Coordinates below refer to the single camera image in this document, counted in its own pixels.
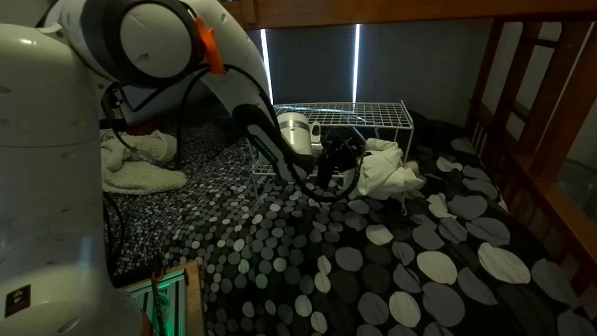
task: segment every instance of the wooden bunk bed frame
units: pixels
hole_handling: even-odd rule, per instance
[[[224,6],[247,28],[497,19],[467,127],[510,213],[543,241],[597,327],[597,226],[554,185],[597,97],[597,28],[592,32],[597,0],[234,0]],[[482,97],[502,26],[513,19],[523,21],[523,36],[499,109],[489,112]],[[540,39],[541,21],[562,23],[558,41]],[[523,109],[515,97],[536,45],[554,54],[534,107]],[[512,116],[525,122],[519,140],[508,133]]]
[[[562,21],[558,41],[540,39],[541,23],[523,23],[515,58],[495,112],[484,92],[504,23],[495,23],[467,127],[510,213],[562,265],[597,327],[597,224],[577,207],[556,176],[597,99],[597,30],[592,21]],[[536,45],[554,51],[532,109],[517,101]],[[510,118],[525,123],[519,138]]]

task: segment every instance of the black and white polka dot fabric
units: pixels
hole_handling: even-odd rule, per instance
[[[189,163],[187,189],[122,200],[135,239],[122,271],[157,247],[168,265],[200,260],[215,336],[596,334],[560,267],[499,207],[467,140],[413,155],[428,185],[403,217],[396,200],[316,204],[258,183],[237,142]]]

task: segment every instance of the wall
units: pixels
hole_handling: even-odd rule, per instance
[[[463,125],[491,21],[362,26],[359,101]],[[275,99],[351,101],[353,26],[269,32]]]

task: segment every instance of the white wire rack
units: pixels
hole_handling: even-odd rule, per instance
[[[353,127],[374,129],[381,138],[381,131],[394,133],[392,140],[398,140],[400,133],[409,133],[407,144],[401,146],[405,161],[409,159],[415,123],[411,112],[403,101],[400,103],[290,103],[275,105],[276,114],[301,112],[310,123],[319,122],[321,129],[331,127]],[[252,172],[256,176],[273,176],[269,163],[256,155]]]

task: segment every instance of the black cable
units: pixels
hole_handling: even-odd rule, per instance
[[[125,103],[131,107],[133,112],[140,112],[144,107],[148,107],[153,99],[157,99],[161,94],[165,94],[170,86],[157,88],[151,92],[140,105],[133,107],[124,88],[118,88],[120,95],[125,99]]]
[[[129,151],[137,151],[137,148],[133,148],[129,142],[125,142],[125,138],[116,129],[112,129],[112,133],[118,138],[118,142],[124,144]]]
[[[245,69],[241,69],[241,67],[237,67],[237,66],[232,66],[232,64],[224,64],[224,69],[234,69],[234,71],[241,73],[245,79],[249,79],[249,81],[260,90],[260,97],[262,97],[263,105],[267,107],[273,122],[278,120],[276,110],[275,110],[275,107],[271,105],[271,101],[269,101],[269,97],[267,97],[267,92],[262,88],[262,84],[260,84],[250,73],[247,73]],[[359,155],[355,155],[355,161],[357,161],[355,178],[353,178],[351,185],[349,185],[344,193],[340,193],[338,196],[316,194],[316,193],[310,191],[308,185],[299,178],[299,172],[295,170],[295,165],[288,163],[288,166],[290,166],[290,170],[291,170],[291,174],[293,174],[299,189],[301,189],[306,196],[314,198],[316,202],[338,202],[338,200],[342,200],[342,198],[347,198],[347,196],[355,191],[355,187],[357,187],[357,183],[359,183],[362,161],[359,163]]]
[[[226,69],[226,71],[234,69],[234,71],[241,73],[247,81],[250,81],[250,82],[256,86],[256,90],[260,92],[260,97],[262,97],[263,105],[267,107],[267,112],[271,114],[273,122],[278,120],[276,110],[275,110],[275,107],[271,105],[267,92],[263,90],[263,86],[262,86],[250,73],[247,73],[245,69],[241,69],[241,67],[237,67],[237,66],[232,66],[232,64],[224,64],[224,69]],[[189,82],[189,86],[187,86],[187,90],[185,90],[185,95],[183,95],[183,101],[181,101],[181,107],[179,107],[179,118],[178,118],[178,129],[176,129],[176,138],[178,138],[176,168],[178,168],[178,170],[181,168],[181,153],[183,153],[183,148],[181,148],[183,112],[185,112],[185,107],[187,107],[191,90],[193,90],[193,88],[196,86],[196,82],[198,82],[202,77],[206,77],[207,73],[209,73],[209,69],[202,69],[200,73],[194,75],[194,79]],[[355,191],[355,187],[357,187],[357,183],[359,183],[359,178],[360,178],[360,165],[362,165],[362,161],[359,163],[359,155],[355,155],[355,165],[357,165],[357,168],[355,168],[355,178],[353,178],[351,185],[349,185],[344,193],[340,193],[338,196],[323,196],[323,194],[316,194],[314,191],[310,191],[308,185],[299,178],[299,172],[295,170],[295,165],[293,165],[293,163],[288,163],[288,166],[290,166],[290,170],[291,170],[291,174],[293,174],[299,189],[301,189],[306,196],[314,198],[316,202],[338,202],[338,200],[342,200],[342,198],[347,198],[347,196]]]

